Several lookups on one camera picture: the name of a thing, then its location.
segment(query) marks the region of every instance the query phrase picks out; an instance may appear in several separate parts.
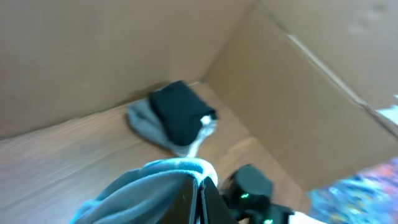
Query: dark folded fabric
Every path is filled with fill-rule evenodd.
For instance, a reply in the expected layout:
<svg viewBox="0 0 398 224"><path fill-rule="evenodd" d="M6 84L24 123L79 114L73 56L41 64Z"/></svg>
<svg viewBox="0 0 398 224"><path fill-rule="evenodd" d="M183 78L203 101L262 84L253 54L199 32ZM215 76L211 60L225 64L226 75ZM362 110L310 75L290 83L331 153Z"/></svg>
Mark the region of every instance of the dark folded fabric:
<svg viewBox="0 0 398 224"><path fill-rule="evenodd" d="M149 94L149 103L174 144L187 146L198 136L202 117L217 119L216 111L207 106L183 81L177 81Z"/></svg>

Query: folded cloth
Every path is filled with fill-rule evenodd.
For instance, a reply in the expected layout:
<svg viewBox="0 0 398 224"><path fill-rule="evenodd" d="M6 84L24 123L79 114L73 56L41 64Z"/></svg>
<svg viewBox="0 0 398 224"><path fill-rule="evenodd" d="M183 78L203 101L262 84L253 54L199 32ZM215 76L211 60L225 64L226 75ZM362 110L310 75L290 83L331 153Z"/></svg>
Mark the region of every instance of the folded cloth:
<svg viewBox="0 0 398 224"><path fill-rule="evenodd" d="M180 157L195 157L200 144L216 128L216 120L211 119L210 116L204 116L201 119L202 128L194 142L188 146L178 146L169 140L162 122L152 111L147 98L129 105L127 117L130 127L138 135Z"/></svg>
<svg viewBox="0 0 398 224"><path fill-rule="evenodd" d="M204 116L217 119L216 111L207 106L183 81L153 91L149 94L149 103L162 122L169 140L178 146L188 146L196 140Z"/></svg>
<svg viewBox="0 0 398 224"><path fill-rule="evenodd" d="M95 200L84 203L71 223L157 223L188 175L195 178L198 186L206 177L216 186L218 183L213 166L202 159L150 162L123 174Z"/></svg>

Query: cardboard panel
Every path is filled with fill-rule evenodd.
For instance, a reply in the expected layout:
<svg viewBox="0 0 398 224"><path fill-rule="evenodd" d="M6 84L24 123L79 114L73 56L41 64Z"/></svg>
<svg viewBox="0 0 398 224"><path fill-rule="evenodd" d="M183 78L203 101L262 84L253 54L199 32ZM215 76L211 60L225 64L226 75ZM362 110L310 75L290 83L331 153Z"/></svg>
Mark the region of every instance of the cardboard panel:
<svg viewBox="0 0 398 224"><path fill-rule="evenodd" d="M282 31L276 29L253 11L227 49L256 50L225 50L206 81L290 176L310 190L398 156L396 139L293 42L281 43ZM270 30L273 38L260 38ZM272 51L265 45L279 47ZM252 69L234 73L241 67ZM225 87L220 80L232 73L233 82Z"/></svg>
<svg viewBox="0 0 398 224"><path fill-rule="evenodd" d="M245 0L0 2L0 137L199 80Z"/></svg>
<svg viewBox="0 0 398 224"><path fill-rule="evenodd" d="M373 108L398 93L398 2L392 0L261 0L289 32Z"/></svg>

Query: gray cloth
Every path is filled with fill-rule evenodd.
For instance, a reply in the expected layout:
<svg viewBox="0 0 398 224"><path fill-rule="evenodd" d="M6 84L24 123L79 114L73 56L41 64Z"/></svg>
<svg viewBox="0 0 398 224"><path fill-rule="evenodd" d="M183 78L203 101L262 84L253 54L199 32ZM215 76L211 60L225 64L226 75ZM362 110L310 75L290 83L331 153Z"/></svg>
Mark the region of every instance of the gray cloth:
<svg viewBox="0 0 398 224"><path fill-rule="evenodd" d="M130 127L138 135L180 157L195 157L199 145L214 132L216 127L216 120L212 120L210 116L204 116L201 119L203 127L196 140L189 146L178 146L168 139L162 122L153 112L147 98L129 105L127 116Z"/></svg>
<svg viewBox="0 0 398 224"><path fill-rule="evenodd" d="M71 223L157 223L187 175L194 177L198 186L206 177L210 177L216 186L218 183L213 166L202 159L175 158L151 162L123 174L95 200L87 201Z"/></svg>

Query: brown floor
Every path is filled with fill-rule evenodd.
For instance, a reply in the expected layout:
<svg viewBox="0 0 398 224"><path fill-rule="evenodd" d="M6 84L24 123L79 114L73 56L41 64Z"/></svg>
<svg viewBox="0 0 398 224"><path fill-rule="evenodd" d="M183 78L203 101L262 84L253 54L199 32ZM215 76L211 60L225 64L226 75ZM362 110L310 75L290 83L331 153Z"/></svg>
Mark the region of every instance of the brown floor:
<svg viewBox="0 0 398 224"><path fill-rule="evenodd" d="M224 180L252 163L275 182L274 201L307 212L309 199L204 84L192 88L220 115L198 156ZM126 105L0 142L0 210L5 223L67 223L123 172L171 157L126 124Z"/></svg>

